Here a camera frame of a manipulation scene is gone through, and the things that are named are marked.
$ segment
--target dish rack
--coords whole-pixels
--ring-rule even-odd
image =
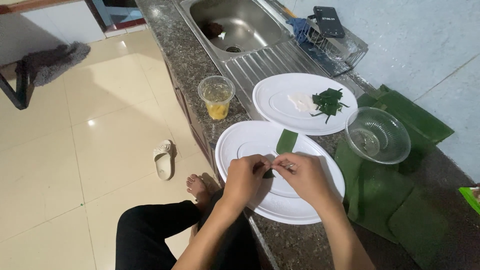
[[[323,37],[315,15],[303,26],[307,40],[297,45],[332,78],[353,69],[368,51],[368,45],[343,27],[344,38]]]

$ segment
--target tiled floor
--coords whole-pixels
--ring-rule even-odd
[[[149,30],[91,46],[27,109],[0,93],[0,269],[114,269],[123,211],[194,199],[186,177],[212,175]],[[165,139],[178,149],[167,182],[152,158]],[[176,257],[189,235],[167,240]]]

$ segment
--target kitchen counter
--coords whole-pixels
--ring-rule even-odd
[[[227,118],[212,120],[204,102],[198,97],[197,86],[205,77],[220,75],[220,72],[171,0],[136,2],[162,51],[172,81],[176,82],[175,88],[181,91],[190,114],[199,123],[203,138],[214,149],[225,129],[234,123],[250,120],[248,113],[234,98]],[[368,86],[362,88],[366,92],[371,91],[367,89]],[[337,142],[343,136],[343,132],[339,132],[328,136],[312,136],[312,139],[333,156]],[[459,232],[462,232],[457,233],[456,242],[449,250],[450,256],[438,258],[437,269],[480,269],[480,220],[456,191],[460,186],[472,185],[472,181],[439,150],[427,156],[421,169],[410,177],[428,187],[432,197],[442,198],[437,201],[451,209],[451,228],[459,228]],[[288,225],[271,221],[250,210],[246,214],[273,269],[333,269],[322,223]],[[402,246],[355,224],[354,229],[377,269],[419,269]]]

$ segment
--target gray rug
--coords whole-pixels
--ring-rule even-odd
[[[29,53],[22,60],[26,62],[30,82],[44,86],[83,61],[89,52],[89,45],[75,41],[55,49]]]

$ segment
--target clear glass bowl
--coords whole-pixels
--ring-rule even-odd
[[[228,114],[230,101],[235,95],[233,82],[223,76],[210,76],[198,85],[198,95],[205,101],[208,115],[212,119],[224,119]]]
[[[410,136],[402,123],[376,108],[353,112],[347,118],[345,137],[356,154],[381,164],[400,163],[410,153]]]

